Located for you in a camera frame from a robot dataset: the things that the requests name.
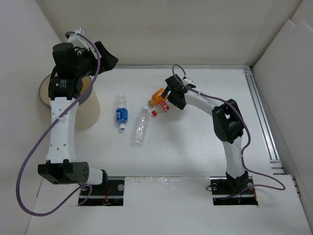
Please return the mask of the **red label plastic bottle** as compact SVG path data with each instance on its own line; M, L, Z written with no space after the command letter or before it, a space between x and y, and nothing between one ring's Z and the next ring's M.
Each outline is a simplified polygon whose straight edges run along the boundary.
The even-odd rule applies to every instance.
M163 100L153 108L151 114L152 116L156 117L159 114L168 112L170 110L170 107L170 104L167 101Z

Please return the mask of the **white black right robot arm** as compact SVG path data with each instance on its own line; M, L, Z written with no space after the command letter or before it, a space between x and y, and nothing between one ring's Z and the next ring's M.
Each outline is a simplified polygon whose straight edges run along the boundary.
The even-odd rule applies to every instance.
M163 96L183 110L192 105L213 119L214 133L222 142L226 157L226 187L229 194L238 193L248 182L248 172L243 166L242 136L244 125L235 100L228 101L214 98L197 92L193 82L184 77L182 80L175 74L165 80L167 86Z

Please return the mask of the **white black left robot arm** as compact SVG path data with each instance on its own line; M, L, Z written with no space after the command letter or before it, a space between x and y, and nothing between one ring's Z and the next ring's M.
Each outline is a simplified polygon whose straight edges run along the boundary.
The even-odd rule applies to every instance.
M98 194L109 189L105 170L94 169L87 162L78 162L74 150L74 129L78 98L83 78L112 70L118 59L101 41L95 42L100 59L90 49L60 43L53 47L55 67L48 85L51 122L50 143L46 163L38 165L38 174L54 185L89 184Z

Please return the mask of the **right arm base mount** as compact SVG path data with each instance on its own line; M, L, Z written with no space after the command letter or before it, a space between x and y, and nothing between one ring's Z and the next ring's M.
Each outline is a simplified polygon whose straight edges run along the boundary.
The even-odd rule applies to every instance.
M214 206L257 206L258 200L254 190L247 189L239 194L240 191L247 188L252 183L252 177L249 176L246 183L239 186L238 189L232 189L226 177L211 177L210 185L206 189L212 193Z

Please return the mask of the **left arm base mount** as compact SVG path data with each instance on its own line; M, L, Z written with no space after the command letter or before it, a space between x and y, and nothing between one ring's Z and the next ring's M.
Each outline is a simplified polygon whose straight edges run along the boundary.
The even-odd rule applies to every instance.
M124 202L125 177L109 177L107 188L100 185L92 186L92 192L87 198L90 189L81 190L79 206L123 206Z

